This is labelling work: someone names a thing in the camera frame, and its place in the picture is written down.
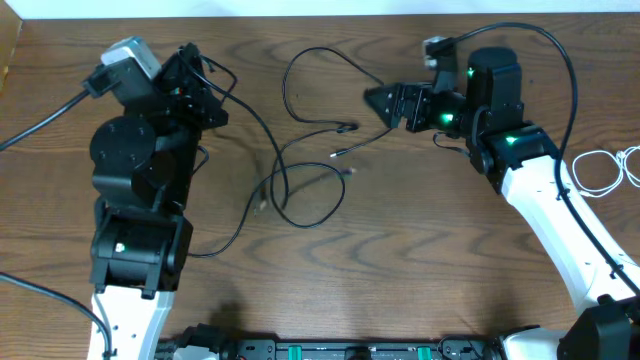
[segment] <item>wooden tabletop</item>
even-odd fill
[[[266,120],[280,144],[322,128],[296,123],[280,92],[287,62],[309,46],[330,46],[387,83],[423,81],[420,44],[497,21],[543,26],[565,45],[580,86],[578,119],[567,153],[637,145],[640,138],[638,15],[465,15],[317,18],[28,21],[4,93],[0,138],[39,121],[80,90],[112,43],[139,35],[164,61],[196,43],[231,68],[235,94]],[[566,69],[553,46],[521,30],[501,30],[461,44],[464,63],[480,46],[514,48],[523,68],[526,118],[559,142],[569,114]],[[209,75],[227,86],[223,73]],[[363,103],[375,84],[337,57],[313,53],[290,78],[296,111],[313,119],[357,121],[355,133],[326,134],[296,145],[289,163],[329,161],[328,154],[374,136],[383,124]],[[235,231],[249,193],[273,161],[255,120],[227,102],[229,125],[202,140],[211,160],[194,177],[186,216],[192,251],[213,250]],[[95,230],[89,142],[119,115],[111,95],[85,100],[0,156],[1,269],[89,305],[89,247]],[[353,167],[343,205],[324,225],[295,229],[267,208],[253,210],[236,243],[214,259],[189,259],[163,335],[210,323],[273,332],[282,338],[426,338],[490,334],[541,324],[566,329],[576,319],[567,290],[531,229],[468,160],[437,149],[431,133],[393,131],[331,164]],[[603,158],[585,160],[593,187],[616,176]],[[640,162],[632,168],[640,172]],[[301,184],[321,174],[291,174]],[[338,199],[328,178],[292,197],[299,222],[321,217]],[[640,256],[640,191],[624,182],[588,200],[613,237]],[[40,295],[0,286],[0,354],[11,359],[84,358],[89,323]]]

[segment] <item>green led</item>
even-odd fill
[[[442,121],[444,122],[452,122],[453,114],[442,114]]]

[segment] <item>coiled white cable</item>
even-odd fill
[[[627,165],[627,160],[629,159],[629,156],[631,155],[631,153],[633,153],[636,150],[640,150],[640,145],[638,146],[632,146],[630,148],[628,148],[627,150],[624,151],[618,151],[616,153],[615,156],[613,156],[613,154],[611,154],[608,151],[605,150],[593,150],[593,151],[589,151],[586,152],[584,154],[579,155],[578,157],[576,157],[573,160],[573,164],[571,165],[571,169],[573,171],[573,177],[576,179],[576,184],[578,184],[578,186],[582,189],[580,191],[578,191],[580,193],[580,195],[582,196],[586,196],[586,197],[593,197],[593,198],[601,198],[603,196],[608,195],[610,192],[612,192],[615,188],[618,187],[618,185],[620,185],[622,183],[622,180],[624,180],[624,175],[627,175],[627,178],[629,179],[629,182],[637,187],[640,188],[640,178],[636,175],[634,175],[630,170],[629,167]],[[582,157],[585,156],[589,156],[589,155],[593,155],[593,154],[606,154],[607,156],[609,156],[618,166],[618,177],[616,178],[616,180],[609,186],[605,186],[603,188],[600,189],[590,189],[584,185],[582,185],[582,183],[580,183],[580,180],[578,179],[578,173],[576,172],[576,163],[578,162],[578,160]]]

